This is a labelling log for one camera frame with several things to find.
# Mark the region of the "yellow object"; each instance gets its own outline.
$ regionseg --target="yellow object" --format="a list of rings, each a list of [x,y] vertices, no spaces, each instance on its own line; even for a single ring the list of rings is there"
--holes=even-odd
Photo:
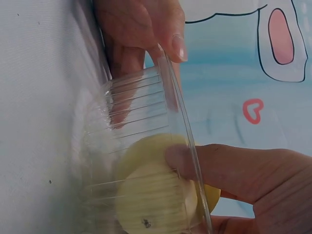
[[[120,185],[119,223],[129,234],[180,234],[196,212],[194,182],[178,178],[164,163],[139,167]]]
[[[187,144],[184,136],[161,133],[138,140],[120,159],[116,169],[116,180],[127,178],[138,167],[151,162],[165,162],[165,150],[174,144]]]
[[[116,170],[116,179],[117,180],[124,180],[126,178],[133,178],[134,176],[144,176],[146,175],[146,173],[148,171],[146,171],[148,168],[148,170],[150,170],[150,172],[154,172],[156,173],[157,170],[159,170],[160,172],[163,170],[163,168],[168,168],[167,163],[165,161],[165,157],[164,157],[164,153],[165,150],[174,144],[187,144],[188,142],[186,141],[185,137],[182,135],[173,135],[173,134],[157,134],[157,135],[153,135],[153,136],[148,136],[146,138],[143,138],[139,141],[137,141],[136,143],[134,143],[132,146],[130,146],[128,148],[128,150],[125,152],[125,154],[123,155],[123,157],[121,158],[119,164],[117,165],[117,170]],[[177,174],[174,172],[170,172],[169,174],[166,174],[166,176],[169,176],[170,178],[172,178],[172,181],[175,181],[175,183],[178,183],[177,181]],[[159,186],[159,189],[161,189],[161,186],[163,186],[164,189],[168,190],[168,193],[172,193],[172,189],[170,189],[170,186],[168,185],[168,182],[166,181],[165,177],[166,176],[160,176],[160,175],[155,175],[155,178],[157,178],[157,180],[159,180],[159,182],[154,181],[157,186]],[[149,184],[149,180],[147,179],[147,177],[142,177],[142,178],[138,178],[138,179],[130,179],[130,180],[125,180],[124,182],[121,183],[120,187],[119,187],[119,191],[118,194],[122,194],[122,193],[127,193],[127,190],[129,190],[130,193],[136,193],[136,192],[140,192],[141,194],[144,193],[151,193],[152,192],[149,190],[150,187],[148,186]],[[183,182],[182,184],[184,184],[184,186],[182,186],[186,191],[188,188],[190,188],[190,186],[186,186],[185,182]],[[199,191],[198,191],[198,184],[197,182],[193,182],[192,183],[193,186],[195,186],[194,191],[196,191],[197,193],[197,197],[199,197]],[[207,202],[208,202],[208,207],[209,207],[209,211],[212,212],[213,209],[215,208],[217,202],[219,201],[220,198],[220,190],[214,187],[211,187],[209,185],[205,185],[205,193],[206,193],[206,197],[207,197]],[[158,199],[158,203],[159,206],[155,206],[155,211],[150,210],[149,212],[154,212],[157,216],[157,214],[160,214],[160,208],[164,209],[165,211],[168,212],[168,210],[173,209],[172,207],[170,207],[170,205],[167,203],[168,200],[165,200],[163,203],[161,203],[161,200],[163,199],[161,196],[162,193],[159,192],[157,193],[155,191],[154,195],[151,195],[153,200],[157,200],[157,196],[159,196]],[[119,210],[119,216],[118,219],[121,223],[121,225],[123,226],[123,228],[128,231],[127,229],[129,229],[129,234],[138,234],[138,232],[136,231],[136,233],[132,233],[131,231],[133,231],[133,229],[135,229],[131,224],[131,220],[129,220],[127,222],[127,218],[125,216],[122,216],[121,214],[127,213],[129,214],[129,212],[134,212],[134,208],[138,208],[138,204],[140,202],[139,198],[134,198],[132,196],[132,200],[130,200],[130,198],[125,199],[125,200],[118,200],[116,205],[117,205],[117,210]],[[125,212],[125,208],[121,208],[122,206],[120,204],[127,204],[127,202],[132,203],[132,206],[126,206],[127,211]],[[196,215],[195,217],[192,217],[191,215],[194,215],[194,213],[188,211],[187,208],[187,213],[188,213],[188,217],[187,218],[193,218],[192,223],[191,224],[196,224],[198,222],[201,221],[202,217],[204,216],[204,208],[202,205],[202,202],[200,199],[196,199],[197,205],[196,205]],[[140,217],[142,217],[142,214],[145,212],[145,210],[147,208],[152,209],[154,207],[154,203],[151,201],[150,203],[146,203],[146,206],[141,207],[140,211],[137,212],[138,214],[140,214]],[[170,222],[175,222],[177,220],[177,217],[171,218],[171,220],[169,220]],[[165,225],[164,227],[166,227],[166,223],[165,220],[162,221],[162,224]],[[141,230],[142,232],[144,231],[144,229],[139,229],[139,227],[141,227],[139,224],[136,224],[136,227],[138,228],[138,230]]]

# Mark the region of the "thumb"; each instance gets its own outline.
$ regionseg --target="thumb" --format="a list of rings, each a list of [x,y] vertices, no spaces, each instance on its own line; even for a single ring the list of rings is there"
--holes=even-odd
[[[141,0],[147,9],[155,37],[173,62],[187,61],[184,43],[185,16],[178,0]]]
[[[303,171],[311,170],[312,158],[300,153],[276,149],[253,150],[226,145],[196,147],[205,184],[254,204],[284,182],[298,183]],[[175,145],[166,151],[166,160],[181,176],[196,180],[189,148]]]

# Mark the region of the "knuckle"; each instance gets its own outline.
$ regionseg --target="knuckle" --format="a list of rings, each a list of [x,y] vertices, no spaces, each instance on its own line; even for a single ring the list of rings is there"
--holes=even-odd
[[[185,14],[180,6],[175,6],[171,9],[170,14],[177,20],[185,21]]]

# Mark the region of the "skin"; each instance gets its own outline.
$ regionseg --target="skin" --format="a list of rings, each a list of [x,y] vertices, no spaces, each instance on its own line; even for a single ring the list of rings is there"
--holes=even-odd
[[[252,204],[255,214],[255,219],[212,216],[214,233],[312,233],[312,157],[216,144],[196,150],[204,183],[220,188],[222,197]],[[196,178],[185,145],[167,149],[166,160],[181,176]]]

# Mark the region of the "fingernail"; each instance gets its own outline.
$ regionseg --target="fingernail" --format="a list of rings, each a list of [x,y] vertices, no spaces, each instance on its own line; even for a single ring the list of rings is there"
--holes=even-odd
[[[184,166],[184,157],[187,155],[188,147],[183,144],[170,146],[165,152],[165,158],[171,168]]]
[[[188,59],[184,38],[181,35],[175,35],[172,39],[172,47],[179,58],[186,62]]]

